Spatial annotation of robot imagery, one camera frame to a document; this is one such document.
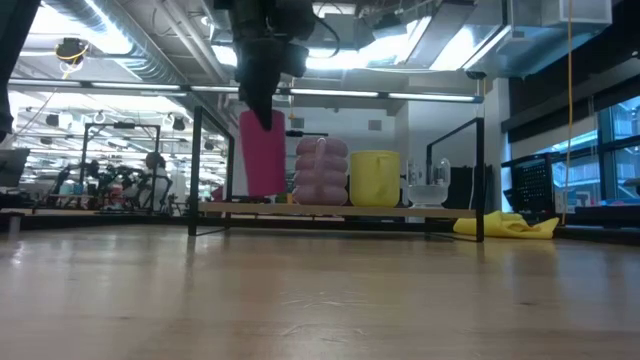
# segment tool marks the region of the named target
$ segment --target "metal frame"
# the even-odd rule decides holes
[[[202,106],[197,106],[193,112],[193,141],[191,148],[191,188],[189,189],[189,236],[199,236],[210,234],[217,231],[226,230],[229,225],[225,223],[224,228],[220,230],[210,231],[203,234],[197,234],[199,211],[198,211],[198,186],[200,185],[200,152],[202,143],[202,120],[206,116],[211,120],[213,126],[220,131],[229,141],[228,155],[227,155],[227,181],[226,181],[226,196],[225,201],[231,202],[233,197],[233,161],[235,159],[235,138],[231,133],[221,124],[218,120],[211,115]],[[231,213],[226,214],[225,220],[231,219]]]
[[[155,138],[155,152],[159,152],[160,150],[160,125],[142,125],[142,124],[131,124],[131,123],[115,123],[115,124],[97,124],[97,123],[86,123],[84,124],[84,137],[82,140],[82,158],[80,160],[81,164],[84,164],[87,161],[87,146],[89,145],[89,141],[93,139],[93,137],[89,136],[89,129],[92,127],[113,127],[113,128],[121,128],[121,129],[135,129],[135,128],[153,128],[156,129],[156,138]],[[149,214],[153,214],[153,203],[155,196],[155,188],[156,188],[156,167],[153,168],[153,177],[151,178],[151,194],[147,200],[151,202],[151,208],[149,209]],[[80,184],[84,185],[84,167],[80,168]]]
[[[485,212],[485,164],[484,164],[484,118],[477,117],[458,126],[453,131],[443,135],[427,145],[427,178],[431,175],[433,164],[433,146],[459,133],[460,131],[476,126],[476,168],[473,175],[475,191],[473,197],[476,203],[476,240],[484,242],[484,212]]]
[[[447,229],[450,231],[451,227],[448,224],[442,222],[426,222],[425,224],[390,224],[382,222],[345,222],[336,225],[335,222],[323,222],[323,221],[299,221],[299,220],[265,220],[265,219],[235,219],[231,217],[230,212],[225,213],[224,218],[200,218],[199,211],[199,199],[198,199],[198,185],[200,180],[200,153],[201,140],[202,140],[202,123],[204,117],[211,120],[211,123],[220,133],[229,141],[229,153],[227,158],[227,180],[226,180],[226,202],[232,202],[233,199],[233,162],[234,162],[234,150],[235,150],[235,138],[229,131],[222,126],[222,124],[206,109],[202,106],[198,106],[194,111],[193,122],[193,147],[191,149],[191,188],[189,192],[189,219],[188,219],[188,234],[189,236],[200,236],[212,234],[220,231],[225,231],[231,227],[259,227],[259,228],[290,228],[290,229],[340,229],[340,230],[355,230],[355,231],[371,231],[371,230],[388,230],[388,231],[418,231],[423,233],[428,232],[445,232]],[[462,129],[476,125],[477,132],[477,146],[476,146],[476,161],[478,168],[483,171],[476,171],[475,184],[484,184],[484,118],[475,118],[465,125],[451,131],[447,135],[432,142],[427,146],[427,159],[431,161],[431,149],[437,143],[444,139],[455,135]],[[485,207],[485,194],[484,186],[480,186],[482,191],[475,192],[476,199],[476,240],[477,242],[484,241],[484,207]],[[219,229],[204,232],[198,234],[198,225],[218,226]]]

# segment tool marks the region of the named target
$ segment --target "vent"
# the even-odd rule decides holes
[[[304,129],[304,118],[293,118],[291,120],[292,129]]]
[[[369,131],[382,131],[382,120],[369,120]]]

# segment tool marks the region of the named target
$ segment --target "wooden table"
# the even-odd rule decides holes
[[[255,214],[301,214],[301,215],[337,215],[337,216],[378,216],[378,217],[421,217],[421,218],[473,218],[475,211],[459,209],[410,209],[359,206],[323,206],[290,204],[244,204],[203,202],[200,211],[255,213]]]

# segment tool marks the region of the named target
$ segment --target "yellow cloth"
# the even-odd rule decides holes
[[[552,239],[553,230],[558,225],[558,218],[549,219],[535,226],[529,226],[520,214],[503,214],[501,211],[484,216],[484,234],[486,236]],[[459,234],[475,235],[476,219],[458,219],[453,231]]]

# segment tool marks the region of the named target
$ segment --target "yellow bucket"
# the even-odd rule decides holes
[[[395,207],[400,197],[400,154],[352,153],[349,197],[355,206]]]

